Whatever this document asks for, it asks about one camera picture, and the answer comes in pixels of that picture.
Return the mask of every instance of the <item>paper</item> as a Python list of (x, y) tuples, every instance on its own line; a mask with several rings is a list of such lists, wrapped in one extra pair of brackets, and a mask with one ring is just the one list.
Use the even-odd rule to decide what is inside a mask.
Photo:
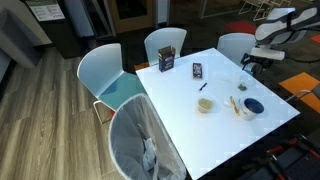
[(63, 12), (56, 0), (26, 1), (39, 22), (64, 19)]

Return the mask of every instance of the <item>blue bowl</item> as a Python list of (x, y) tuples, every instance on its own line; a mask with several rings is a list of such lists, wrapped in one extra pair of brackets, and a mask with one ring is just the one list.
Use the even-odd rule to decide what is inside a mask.
[(264, 107), (263, 105), (253, 99), (253, 98), (247, 98), (244, 100), (244, 105), (253, 113), (256, 113), (256, 114), (260, 114), (264, 111)]

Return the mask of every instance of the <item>small cup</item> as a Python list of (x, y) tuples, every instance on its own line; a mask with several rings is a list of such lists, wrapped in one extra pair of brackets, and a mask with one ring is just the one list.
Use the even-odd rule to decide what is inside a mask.
[(244, 120), (251, 120), (258, 114), (263, 113), (263, 105), (253, 98), (239, 99), (240, 117)]
[(208, 113), (213, 109), (213, 101), (208, 97), (201, 97), (198, 100), (198, 110), (201, 113)]

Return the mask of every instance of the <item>plastic bag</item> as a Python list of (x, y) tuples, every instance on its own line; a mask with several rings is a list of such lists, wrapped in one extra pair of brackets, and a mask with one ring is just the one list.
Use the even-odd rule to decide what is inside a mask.
[[(155, 164), (148, 171), (143, 162), (146, 158), (144, 141), (149, 138), (153, 143)], [(133, 96), (117, 110), (110, 124), (109, 150), (115, 166), (126, 179), (186, 177), (186, 168), (145, 94)]]

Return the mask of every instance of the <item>chopsticks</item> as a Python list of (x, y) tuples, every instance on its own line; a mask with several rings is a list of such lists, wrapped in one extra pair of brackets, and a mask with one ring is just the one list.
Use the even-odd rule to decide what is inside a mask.
[(237, 116), (239, 116), (240, 115), (239, 110), (238, 110), (236, 103), (234, 102), (234, 99), (232, 96), (230, 96), (230, 102), (231, 102), (232, 107), (233, 107), (234, 111), (236, 112)]

